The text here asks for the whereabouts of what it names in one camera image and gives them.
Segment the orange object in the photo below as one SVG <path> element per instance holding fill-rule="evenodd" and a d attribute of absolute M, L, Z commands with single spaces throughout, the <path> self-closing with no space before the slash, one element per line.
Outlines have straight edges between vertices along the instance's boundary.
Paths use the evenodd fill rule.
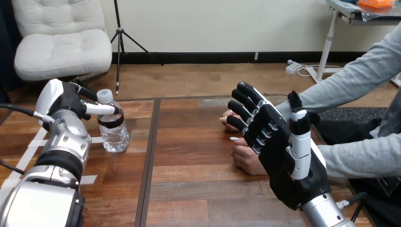
<path fill-rule="evenodd" d="M 395 0 L 359 0 L 359 4 L 374 8 L 393 7 L 394 2 Z"/>

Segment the gray sleeve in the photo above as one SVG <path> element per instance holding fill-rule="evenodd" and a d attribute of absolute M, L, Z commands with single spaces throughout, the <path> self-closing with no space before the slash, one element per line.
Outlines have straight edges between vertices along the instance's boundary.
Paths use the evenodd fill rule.
<path fill-rule="evenodd" d="M 401 134 L 359 142 L 318 146 L 332 177 L 401 175 Z"/>
<path fill-rule="evenodd" d="M 299 94 L 305 109 L 320 113 L 354 101 L 401 71 L 401 23 L 362 57 L 341 71 Z M 277 106 L 284 118 L 291 117 L 288 102 Z"/>

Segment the gray long-sleeve shirt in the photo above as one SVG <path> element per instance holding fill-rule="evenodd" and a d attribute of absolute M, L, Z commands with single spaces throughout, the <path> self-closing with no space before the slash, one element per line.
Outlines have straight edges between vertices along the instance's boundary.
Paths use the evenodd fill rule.
<path fill-rule="evenodd" d="M 401 71 L 401 23 L 362 57 L 299 96 L 316 113 L 356 100 Z M 277 106 L 289 119 L 289 102 Z M 398 91 L 371 140 L 318 146 L 333 177 L 359 178 L 401 175 L 401 90 Z"/>

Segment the black baseboard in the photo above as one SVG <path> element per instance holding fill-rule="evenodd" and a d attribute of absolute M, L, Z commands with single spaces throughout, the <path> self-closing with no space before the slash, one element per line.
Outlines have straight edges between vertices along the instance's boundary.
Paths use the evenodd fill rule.
<path fill-rule="evenodd" d="M 350 62 L 366 52 L 330 52 L 327 62 Z M 117 64 L 116 52 L 113 52 L 112 64 Z M 121 64 L 223 64 L 223 63 L 286 63 L 289 59 L 296 62 L 320 62 L 322 52 L 128 52 L 121 55 Z"/>

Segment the robotic arm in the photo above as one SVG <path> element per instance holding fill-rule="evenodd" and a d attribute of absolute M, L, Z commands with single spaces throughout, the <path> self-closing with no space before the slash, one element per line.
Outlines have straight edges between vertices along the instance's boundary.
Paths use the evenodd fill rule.
<path fill-rule="evenodd" d="M 245 82 L 233 90 L 228 108 L 243 119 L 228 116 L 247 144 L 259 154 L 270 187 L 287 207 L 300 209 L 313 227 L 354 227 L 330 196 L 326 163 L 311 140 L 309 114 L 293 92 L 288 95 L 292 115 L 287 122 L 254 87 Z"/>
<path fill-rule="evenodd" d="M 39 124 L 50 137 L 34 167 L 22 177 L 0 209 L 1 227 L 80 227 L 85 198 L 78 188 L 92 142 L 81 118 L 116 114 L 118 108 L 93 101 L 95 93 L 72 83 L 50 80 L 36 103 Z"/>

